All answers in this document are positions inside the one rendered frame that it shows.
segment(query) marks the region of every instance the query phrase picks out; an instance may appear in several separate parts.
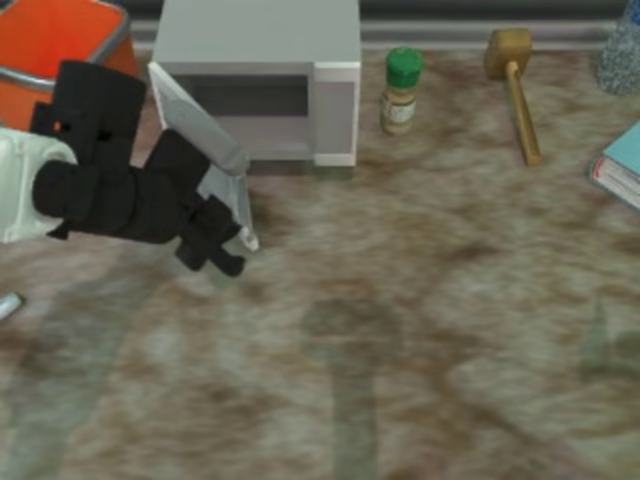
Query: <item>orange container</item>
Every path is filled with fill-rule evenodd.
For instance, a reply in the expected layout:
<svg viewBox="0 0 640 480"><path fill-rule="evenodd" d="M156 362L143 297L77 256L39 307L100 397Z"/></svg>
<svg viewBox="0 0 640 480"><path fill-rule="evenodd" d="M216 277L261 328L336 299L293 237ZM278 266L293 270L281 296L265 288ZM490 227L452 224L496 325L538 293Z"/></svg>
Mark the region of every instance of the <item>orange container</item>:
<svg viewBox="0 0 640 480"><path fill-rule="evenodd" d="M9 0L0 9L0 125L29 130L62 60L137 76L127 12L98 0Z"/></svg>

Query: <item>microwave door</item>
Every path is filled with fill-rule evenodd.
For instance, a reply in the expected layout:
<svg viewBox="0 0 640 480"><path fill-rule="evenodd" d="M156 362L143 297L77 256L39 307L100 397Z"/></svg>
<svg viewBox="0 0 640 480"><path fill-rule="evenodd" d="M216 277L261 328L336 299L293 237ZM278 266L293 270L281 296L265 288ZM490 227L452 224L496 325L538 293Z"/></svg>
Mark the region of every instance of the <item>microwave door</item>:
<svg viewBox="0 0 640 480"><path fill-rule="evenodd" d="M198 193L205 199L213 195L227 205L242 227L242 242L251 251L257 250L247 152L158 63L149 64L149 76L162 128L175 130L211 160Z"/></svg>

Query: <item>white marker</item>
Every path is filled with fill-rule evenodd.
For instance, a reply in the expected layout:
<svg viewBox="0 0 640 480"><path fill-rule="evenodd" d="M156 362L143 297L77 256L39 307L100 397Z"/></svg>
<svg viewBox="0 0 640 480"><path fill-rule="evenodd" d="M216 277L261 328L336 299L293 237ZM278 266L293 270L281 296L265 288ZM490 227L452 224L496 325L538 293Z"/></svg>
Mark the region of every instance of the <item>white marker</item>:
<svg viewBox="0 0 640 480"><path fill-rule="evenodd" d="M0 320L14 313L23 303L22 297L15 292L0 298Z"/></svg>

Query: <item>gray box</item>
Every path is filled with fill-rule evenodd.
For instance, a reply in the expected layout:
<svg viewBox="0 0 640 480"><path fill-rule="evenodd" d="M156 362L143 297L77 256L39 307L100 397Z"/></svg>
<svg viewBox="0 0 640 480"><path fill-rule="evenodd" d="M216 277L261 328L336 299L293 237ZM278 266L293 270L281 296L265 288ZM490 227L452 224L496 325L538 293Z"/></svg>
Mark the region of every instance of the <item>gray box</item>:
<svg viewBox="0 0 640 480"><path fill-rule="evenodd" d="M167 0L153 61L251 160L353 166L360 55L357 0Z"/></svg>

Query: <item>wooden handle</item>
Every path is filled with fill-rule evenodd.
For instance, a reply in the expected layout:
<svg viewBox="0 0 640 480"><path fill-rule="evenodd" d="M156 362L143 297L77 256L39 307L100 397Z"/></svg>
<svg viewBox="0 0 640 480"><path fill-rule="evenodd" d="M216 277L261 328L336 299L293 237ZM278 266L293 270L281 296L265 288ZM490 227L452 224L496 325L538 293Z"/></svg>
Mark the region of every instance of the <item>wooden handle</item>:
<svg viewBox="0 0 640 480"><path fill-rule="evenodd" d="M513 105L516 111L516 122L518 124L518 133L520 134L524 157L527 165L537 165L541 162L542 157L540 155L536 132L533 129L529 107L527 106L527 99L522 91L520 69L516 62L509 62L507 63L506 71L509 91L511 92L511 98L513 99Z"/></svg>

